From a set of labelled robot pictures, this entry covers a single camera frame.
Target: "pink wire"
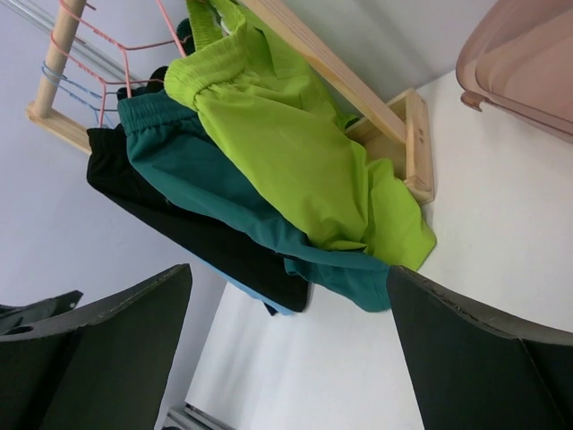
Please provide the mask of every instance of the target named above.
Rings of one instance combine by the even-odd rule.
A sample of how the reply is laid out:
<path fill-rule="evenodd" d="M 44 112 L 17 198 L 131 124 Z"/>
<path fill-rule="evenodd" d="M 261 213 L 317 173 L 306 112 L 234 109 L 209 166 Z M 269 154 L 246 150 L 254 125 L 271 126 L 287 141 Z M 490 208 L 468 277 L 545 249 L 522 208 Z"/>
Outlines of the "pink wire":
<path fill-rule="evenodd" d="M 163 17 L 166 21 L 167 27 L 169 28 L 169 32 L 171 33 L 173 40 L 167 40 L 164 42 L 152 43 L 152 44 L 148 44 L 148 45 L 139 45 L 136 47 L 125 46 L 124 44 L 122 44 L 122 43 L 118 42 L 117 40 L 108 36 L 106 33 L 101 31 L 100 29 L 91 25 L 89 22 L 83 20 L 81 17 L 75 15 L 70 10 L 68 5 L 64 2 L 64 0 L 59 0 L 59 3 L 60 3 L 60 6 L 64 9 L 64 11 L 66 13 L 68 13 L 70 16 L 72 16 L 77 22 L 82 23 L 83 25 L 85 25 L 86 27 L 91 29 L 94 33 L 96 33 L 98 36 L 100 36 L 104 40 L 108 41 L 109 43 L 111 43 L 112 45 L 117 47 L 122 52 L 122 57 L 124 58 L 125 81 L 124 82 L 106 81 L 104 78 L 99 76 L 97 73 L 95 73 L 93 70 L 91 70 L 87 65 L 82 63 L 80 60 L 71 56 L 69 53 L 65 52 L 54 40 L 54 32 L 53 31 L 50 32 L 50 39 L 51 39 L 52 43 L 54 44 L 54 46 L 56 47 L 56 49 L 59 50 L 63 55 L 67 56 L 69 59 L 74 61 L 84 72 L 87 72 L 88 74 L 90 74 L 91 76 L 96 78 L 99 81 L 99 83 L 101 84 L 101 86 L 102 86 L 102 98 L 101 98 L 101 107 L 99 109 L 99 127 L 101 127 L 103 125 L 103 122 L 104 122 L 106 98 L 107 98 L 107 94 L 108 94 L 107 85 L 123 85 L 123 84 L 125 84 L 125 88 L 127 90 L 127 97 L 131 98 L 132 97 L 132 83 L 162 82 L 159 79 L 150 79 L 150 80 L 143 80 L 143 81 L 131 81 L 130 80 L 130 73 L 129 73 L 129 60 L 127 57 L 127 51 L 137 51 L 137 50 L 149 49 L 152 47 L 162 47 L 162 46 L 168 45 L 170 43 L 175 43 L 177 45 L 177 49 L 179 50 L 179 53 L 181 54 L 181 56 L 185 56 L 185 51 L 183 49 L 182 41 L 179 40 L 179 38 L 177 37 L 177 33 L 175 31 L 175 28 L 173 27 L 173 24 L 169 20 L 169 16 L 167 15 L 167 11 L 166 11 L 165 6 L 163 5 L 163 2 L 161 0 L 157 0 L 159 10 L 161 11 L 161 14 L 163 15 Z M 96 10 L 96 8 L 91 6 L 90 4 L 87 4 L 87 6 L 94 11 Z M 191 36 L 187 36 L 183 40 L 183 43 L 187 39 L 189 39 L 190 37 Z"/>
<path fill-rule="evenodd" d="M 157 0 L 157 2 L 158 2 L 159 10 L 161 11 L 163 18 L 165 18 L 165 23 L 167 24 L 167 27 L 169 28 L 169 32 L 171 33 L 171 37 L 173 38 L 173 41 L 177 45 L 177 49 L 179 49 L 179 54 L 181 54 L 181 56 L 185 56 L 185 50 L 183 49 L 183 45 L 179 41 L 179 37 L 177 36 L 177 32 L 175 31 L 175 28 L 173 27 L 171 20 L 169 20 L 169 15 L 167 15 L 167 11 L 165 10 L 165 6 L 163 5 L 163 2 L 161 0 Z"/>

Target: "wooden drying rack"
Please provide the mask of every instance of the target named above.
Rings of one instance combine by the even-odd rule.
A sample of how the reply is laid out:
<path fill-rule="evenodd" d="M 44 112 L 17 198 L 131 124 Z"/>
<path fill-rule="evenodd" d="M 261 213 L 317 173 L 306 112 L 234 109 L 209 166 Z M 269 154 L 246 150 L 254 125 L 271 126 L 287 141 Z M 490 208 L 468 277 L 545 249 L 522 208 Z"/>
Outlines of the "wooden drying rack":
<path fill-rule="evenodd" d="M 65 2 L 81 17 L 87 0 Z M 397 177 L 404 180 L 414 198 L 421 204 L 431 202 L 434 198 L 432 146 L 428 110 L 423 99 L 414 90 L 407 90 L 386 105 L 280 0 L 243 0 L 243 3 L 364 115 L 346 130 L 346 135 L 361 143 L 370 159 L 392 159 Z M 54 40 L 64 52 L 70 52 L 77 30 L 78 22 L 60 7 Z M 50 43 L 47 67 L 61 74 L 66 60 L 67 56 Z M 36 100 L 26 109 L 27 117 L 89 153 L 86 128 L 52 108 L 56 92 L 57 87 L 42 76 Z"/>

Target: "white wall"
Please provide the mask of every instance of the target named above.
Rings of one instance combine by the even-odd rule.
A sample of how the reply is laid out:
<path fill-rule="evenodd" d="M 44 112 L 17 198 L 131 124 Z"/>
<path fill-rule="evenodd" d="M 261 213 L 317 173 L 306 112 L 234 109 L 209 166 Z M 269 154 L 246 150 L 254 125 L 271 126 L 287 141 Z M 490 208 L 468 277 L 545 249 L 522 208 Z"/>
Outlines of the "white wall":
<path fill-rule="evenodd" d="M 284 0 L 383 99 L 452 70 L 496 0 Z"/>
<path fill-rule="evenodd" d="M 0 303 L 23 305 L 79 289 L 85 305 L 189 262 L 192 299 L 164 398 L 164 406 L 182 404 L 225 282 L 92 190 L 87 157 L 25 118 L 47 36 L 0 6 L 0 38 Z M 69 97 L 58 95 L 56 104 L 92 125 L 89 110 Z"/>

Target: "clothes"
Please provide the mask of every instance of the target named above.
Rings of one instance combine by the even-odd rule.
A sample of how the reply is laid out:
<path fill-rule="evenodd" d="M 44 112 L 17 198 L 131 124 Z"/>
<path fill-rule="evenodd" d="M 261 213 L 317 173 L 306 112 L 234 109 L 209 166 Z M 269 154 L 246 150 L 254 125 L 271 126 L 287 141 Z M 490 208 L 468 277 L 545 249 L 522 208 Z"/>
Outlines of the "clothes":
<path fill-rule="evenodd" d="M 190 56 L 193 52 L 195 52 L 195 43 L 193 42 L 193 35 L 191 32 L 191 24 L 189 23 L 189 18 L 185 18 L 179 25 L 177 25 L 177 29 L 175 30 L 175 34 L 177 38 L 181 40 L 183 51 L 185 54 Z"/>
<path fill-rule="evenodd" d="M 183 40 L 186 37 L 185 32 L 191 34 L 191 27 L 189 26 L 189 20 L 183 20 L 179 24 L 179 26 L 177 27 L 177 30 L 179 32 L 182 32 L 182 34 L 180 36 L 181 40 Z M 192 43 L 192 39 L 187 39 L 185 45 L 187 46 L 187 48 L 191 47 L 192 52 L 194 51 L 194 45 Z M 137 96 L 140 96 L 142 94 L 155 93 L 155 92 L 159 92 L 159 91 L 163 90 L 163 80 L 165 79 L 166 71 L 167 71 L 166 66 L 159 67 L 159 69 L 157 69 L 155 72 L 153 72 L 153 74 L 150 76 L 150 81 L 147 83 L 147 85 L 145 87 L 138 87 L 138 88 L 132 89 L 132 96 L 137 97 Z M 123 100 L 123 99 L 127 99 L 127 89 L 125 87 L 120 88 L 119 91 L 117 92 L 117 101 Z M 264 295 L 257 293 L 256 291 L 246 287 L 245 285 L 243 285 L 241 282 L 237 281 L 236 279 L 232 279 L 232 278 L 228 277 L 225 273 L 218 270 L 216 267 L 213 267 L 212 265 L 208 264 L 207 262 L 204 262 L 204 263 L 209 265 L 209 267 L 212 270 L 216 271 L 222 278 L 224 278 L 225 280 L 227 280 L 228 282 L 233 284 L 235 287 L 242 290 L 248 296 L 254 298 L 255 300 L 262 301 L 265 304 L 267 311 L 269 311 L 270 316 L 274 316 L 277 312 L 279 312 L 283 315 L 286 315 L 286 316 L 292 315 L 294 313 L 290 309 L 287 309 L 284 306 L 279 305 L 279 304 L 273 302 L 272 300 L 268 299 Z"/>
<path fill-rule="evenodd" d="M 417 269 L 436 239 L 388 159 L 369 162 L 310 66 L 247 9 L 188 1 L 196 52 L 168 68 L 165 89 L 261 196 L 313 245 L 361 250 Z"/>
<path fill-rule="evenodd" d="M 289 273 L 339 293 L 366 311 L 389 307 L 389 267 L 360 252 L 324 251 L 266 202 L 225 157 L 195 112 L 165 92 L 122 100 L 118 107 L 133 167 L 171 203 L 220 219 L 284 255 Z"/>
<path fill-rule="evenodd" d="M 286 308 L 283 313 L 305 309 L 308 283 L 287 275 L 281 256 L 216 219 L 175 207 L 146 182 L 129 163 L 121 125 L 113 130 L 89 129 L 88 136 L 92 150 L 88 182 L 96 190 L 222 271 L 247 294 L 253 296 L 246 286 L 255 296 L 261 295 L 257 298 L 267 297 L 267 303 L 277 310 Z"/>
<path fill-rule="evenodd" d="M 150 81 L 144 87 L 132 88 L 132 97 L 140 96 L 141 94 L 148 94 L 150 92 L 160 92 L 163 90 L 163 81 L 165 80 L 165 73 L 167 66 L 161 66 L 150 76 Z M 117 101 L 127 99 L 127 89 L 125 87 L 117 90 Z"/>

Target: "blue wire hanger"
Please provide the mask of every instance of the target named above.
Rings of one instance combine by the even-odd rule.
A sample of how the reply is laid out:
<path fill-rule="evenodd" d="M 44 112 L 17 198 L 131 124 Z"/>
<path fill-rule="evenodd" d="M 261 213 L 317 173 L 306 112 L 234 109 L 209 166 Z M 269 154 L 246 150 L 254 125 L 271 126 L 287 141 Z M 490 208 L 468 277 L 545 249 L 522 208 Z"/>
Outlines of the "blue wire hanger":
<path fill-rule="evenodd" d="M 46 76 L 46 79 L 48 79 L 50 82 L 52 82 L 52 84 L 54 84 L 58 89 L 63 90 L 66 94 L 68 94 L 72 99 L 79 101 L 80 103 L 82 103 L 82 105 L 87 106 L 88 108 L 91 109 L 91 111 L 93 112 L 94 116 L 96 117 L 96 127 L 99 127 L 99 107 L 95 107 L 93 105 L 91 105 L 88 101 L 82 99 L 80 96 L 78 96 L 77 94 L 75 94 L 73 91 L 68 90 L 67 88 L 65 88 L 62 84 L 61 81 L 67 82 L 70 85 L 76 87 L 78 90 L 81 90 L 82 92 L 85 92 L 86 94 L 89 94 L 91 97 L 93 97 L 94 99 L 97 100 L 101 100 L 102 97 L 100 94 L 97 94 L 94 91 L 88 90 L 86 87 L 80 85 L 77 82 L 72 81 L 71 79 L 68 79 L 65 75 L 63 74 L 59 74 L 54 72 L 53 70 L 51 70 L 46 62 L 44 62 L 41 66 L 41 71 L 42 74 L 44 74 L 44 76 Z M 106 112 L 116 112 L 117 109 L 104 109 L 104 120 L 105 122 L 107 122 L 107 124 L 103 124 L 102 126 L 104 128 L 114 128 L 114 124 L 111 121 L 111 119 L 109 119 L 109 116 L 106 114 Z"/>

